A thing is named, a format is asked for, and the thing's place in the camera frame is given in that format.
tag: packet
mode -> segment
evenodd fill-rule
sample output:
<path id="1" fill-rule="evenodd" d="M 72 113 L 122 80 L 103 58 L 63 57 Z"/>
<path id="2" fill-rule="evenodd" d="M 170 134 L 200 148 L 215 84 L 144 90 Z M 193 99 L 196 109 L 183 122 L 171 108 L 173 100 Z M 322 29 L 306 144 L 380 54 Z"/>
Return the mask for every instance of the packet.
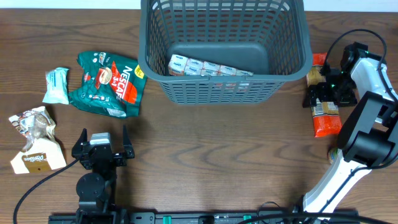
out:
<path id="1" fill-rule="evenodd" d="M 81 88 L 69 93 L 69 102 L 79 110 L 115 118 L 138 116 L 147 77 L 137 60 L 107 52 L 78 55 L 84 69 Z"/>
<path id="2" fill-rule="evenodd" d="M 320 74 L 320 69 L 325 61 L 326 54 L 313 54 L 313 67 L 307 74 L 307 86 L 326 82 L 325 77 Z M 320 102 L 311 107 L 315 137 L 324 137 L 329 134 L 338 134 L 342 127 L 338 107 L 334 102 Z"/>
<path id="3" fill-rule="evenodd" d="M 67 68 L 56 68 L 45 74 L 47 92 L 43 103 L 63 103 L 68 105 Z"/>
<path id="4" fill-rule="evenodd" d="M 9 121 L 27 138 L 27 144 L 11 161 L 16 174 L 54 170 L 67 165 L 54 138 L 55 122 L 44 106 L 11 116 Z"/>

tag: white panel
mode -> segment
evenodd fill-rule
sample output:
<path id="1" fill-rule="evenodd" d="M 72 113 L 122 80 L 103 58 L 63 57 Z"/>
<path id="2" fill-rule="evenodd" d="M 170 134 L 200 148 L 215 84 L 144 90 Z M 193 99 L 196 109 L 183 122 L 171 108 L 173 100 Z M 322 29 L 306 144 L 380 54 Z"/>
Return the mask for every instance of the white panel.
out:
<path id="1" fill-rule="evenodd" d="M 140 9 L 141 0 L 0 0 L 0 8 Z M 398 0 L 304 0 L 306 11 L 398 12 Z"/>

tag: green package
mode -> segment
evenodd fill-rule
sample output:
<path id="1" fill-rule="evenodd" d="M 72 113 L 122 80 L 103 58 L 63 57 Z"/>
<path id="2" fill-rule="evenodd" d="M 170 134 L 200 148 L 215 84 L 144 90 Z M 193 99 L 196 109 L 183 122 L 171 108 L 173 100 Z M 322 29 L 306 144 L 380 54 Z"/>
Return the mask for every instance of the green package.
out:
<path id="1" fill-rule="evenodd" d="M 79 110 L 127 118 L 138 116 L 147 77 L 137 60 L 106 52 L 78 55 L 84 69 L 81 88 L 69 93 L 69 103 Z"/>

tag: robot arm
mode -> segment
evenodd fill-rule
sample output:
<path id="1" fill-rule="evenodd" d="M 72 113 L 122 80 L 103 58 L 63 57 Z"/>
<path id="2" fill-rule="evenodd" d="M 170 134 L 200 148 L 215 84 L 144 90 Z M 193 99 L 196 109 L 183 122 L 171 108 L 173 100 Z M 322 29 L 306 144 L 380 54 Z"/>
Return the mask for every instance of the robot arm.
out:
<path id="1" fill-rule="evenodd" d="M 333 212 L 354 184 L 370 173 L 372 167 L 395 159 L 398 152 L 398 116 L 394 100 L 398 96 L 387 77 L 385 62 L 381 65 L 381 73 L 377 70 L 379 61 L 380 56 L 370 54 L 368 46 L 355 43 L 345 48 L 342 71 L 355 82 L 361 100 L 339 133 L 337 158 L 315 188 L 305 194 L 303 211 Z M 373 128 L 374 122 L 383 124 L 388 130 L 384 132 Z M 369 169 L 353 172 L 361 167 Z"/>

